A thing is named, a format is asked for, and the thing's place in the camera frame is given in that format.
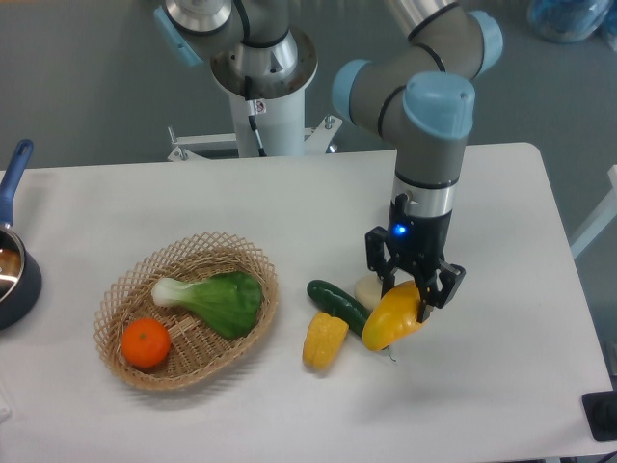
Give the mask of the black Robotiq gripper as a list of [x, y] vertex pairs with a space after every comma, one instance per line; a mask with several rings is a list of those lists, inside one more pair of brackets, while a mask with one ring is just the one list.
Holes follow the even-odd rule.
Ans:
[[450, 219], [451, 213], [426, 218], [391, 209], [388, 230], [375, 227], [364, 237], [367, 268], [380, 280], [381, 296], [394, 287], [396, 267], [413, 273], [420, 297], [419, 323], [447, 305], [466, 276], [462, 265], [443, 258]]

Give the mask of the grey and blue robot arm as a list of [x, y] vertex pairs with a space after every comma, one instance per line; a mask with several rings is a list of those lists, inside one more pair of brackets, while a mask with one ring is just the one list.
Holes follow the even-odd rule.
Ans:
[[[443, 254], [473, 124], [472, 80], [501, 55], [498, 24], [455, 1], [391, 1], [408, 46], [382, 64], [356, 60], [332, 86], [338, 114], [396, 150], [389, 224], [365, 237], [368, 268], [390, 290], [397, 271], [419, 290], [417, 320], [446, 305], [465, 270]], [[304, 91], [317, 69], [285, 1], [162, 1], [155, 21], [186, 64], [210, 65], [229, 96], [243, 157], [301, 154]]]

